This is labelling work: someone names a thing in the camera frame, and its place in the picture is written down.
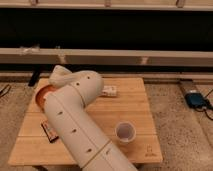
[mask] screw hole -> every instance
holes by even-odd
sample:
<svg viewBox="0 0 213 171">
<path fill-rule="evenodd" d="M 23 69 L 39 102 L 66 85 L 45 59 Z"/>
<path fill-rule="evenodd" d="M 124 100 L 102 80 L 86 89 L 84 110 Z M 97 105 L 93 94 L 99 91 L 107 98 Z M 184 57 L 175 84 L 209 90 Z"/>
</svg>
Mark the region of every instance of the screw hole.
<svg viewBox="0 0 213 171">
<path fill-rule="evenodd" d="M 75 133 L 75 132 L 77 132 L 77 130 L 76 130 L 76 129 L 73 129 L 73 130 L 71 131 L 71 133 Z"/>
<path fill-rule="evenodd" d="M 90 152 L 92 152 L 92 149 L 91 149 L 91 148 L 87 150 L 87 153 L 90 153 Z"/>
<path fill-rule="evenodd" d="M 62 114 L 63 114 L 63 112 L 62 112 L 62 111 L 58 112 L 58 115 L 62 115 Z"/>
<path fill-rule="evenodd" d="M 108 154 L 109 154 L 110 150 L 111 150 L 111 149 L 109 148 L 109 149 L 106 151 L 106 155 L 108 155 Z"/>
</svg>

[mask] dark rectangular object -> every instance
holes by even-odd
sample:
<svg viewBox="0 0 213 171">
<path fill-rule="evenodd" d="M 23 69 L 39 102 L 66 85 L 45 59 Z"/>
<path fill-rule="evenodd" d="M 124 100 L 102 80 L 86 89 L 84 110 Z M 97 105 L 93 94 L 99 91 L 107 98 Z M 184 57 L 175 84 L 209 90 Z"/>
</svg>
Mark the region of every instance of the dark rectangular object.
<svg viewBox="0 0 213 171">
<path fill-rule="evenodd" d="M 180 88 L 190 108 L 202 108 L 206 106 L 203 95 L 199 92 L 192 80 L 181 81 Z"/>
</svg>

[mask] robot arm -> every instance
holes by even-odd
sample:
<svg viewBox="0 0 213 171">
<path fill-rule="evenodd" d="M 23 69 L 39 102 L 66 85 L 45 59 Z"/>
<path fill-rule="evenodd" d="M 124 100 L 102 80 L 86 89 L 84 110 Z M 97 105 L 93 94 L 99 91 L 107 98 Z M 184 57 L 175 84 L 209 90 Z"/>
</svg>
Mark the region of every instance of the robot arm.
<svg viewBox="0 0 213 171">
<path fill-rule="evenodd" d="M 44 111 L 48 121 L 83 171 L 136 171 L 84 111 L 101 94 L 101 76 L 93 71 L 77 73 L 77 78 L 72 74 L 61 76 L 71 81 L 67 79 L 65 86 L 46 95 Z"/>
</svg>

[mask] white cup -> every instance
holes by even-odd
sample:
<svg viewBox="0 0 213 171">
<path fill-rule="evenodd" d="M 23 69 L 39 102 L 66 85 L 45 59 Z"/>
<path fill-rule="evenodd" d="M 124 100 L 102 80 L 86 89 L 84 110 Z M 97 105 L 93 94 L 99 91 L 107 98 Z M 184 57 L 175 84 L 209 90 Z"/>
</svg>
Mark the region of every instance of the white cup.
<svg viewBox="0 0 213 171">
<path fill-rule="evenodd" d="M 130 122 L 120 122 L 115 127 L 115 134 L 120 143 L 125 145 L 135 139 L 136 130 Z"/>
</svg>

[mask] cable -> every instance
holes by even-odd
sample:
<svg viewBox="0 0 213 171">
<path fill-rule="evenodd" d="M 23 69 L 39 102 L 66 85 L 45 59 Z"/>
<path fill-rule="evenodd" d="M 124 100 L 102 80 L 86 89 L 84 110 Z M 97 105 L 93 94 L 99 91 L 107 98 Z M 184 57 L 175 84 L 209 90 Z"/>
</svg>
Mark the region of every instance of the cable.
<svg viewBox="0 0 213 171">
<path fill-rule="evenodd" d="M 208 113 L 208 110 L 213 111 L 213 106 L 211 105 L 211 102 L 209 101 L 209 99 L 207 99 L 207 97 L 213 92 L 213 89 L 211 91 L 209 91 L 206 95 L 205 95 L 205 102 L 206 102 L 206 106 L 203 106 L 202 108 L 194 108 L 195 111 L 197 112 L 204 112 L 206 114 L 206 117 L 208 119 L 210 119 L 211 121 L 213 121 L 213 116 L 211 117 Z"/>
<path fill-rule="evenodd" d="M 10 92 L 10 89 L 11 85 L 7 84 L 6 86 L 4 86 L 4 88 L 0 90 L 0 98 L 8 94 Z"/>
<path fill-rule="evenodd" d="M 213 89 L 205 95 L 205 98 L 207 98 L 211 93 L 213 92 Z"/>
<path fill-rule="evenodd" d="M 205 112 L 207 118 L 210 119 L 211 121 L 213 121 L 213 117 L 211 117 L 211 116 L 208 114 L 207 110 L 204 110 L 204 112 Z"/>
</svg>

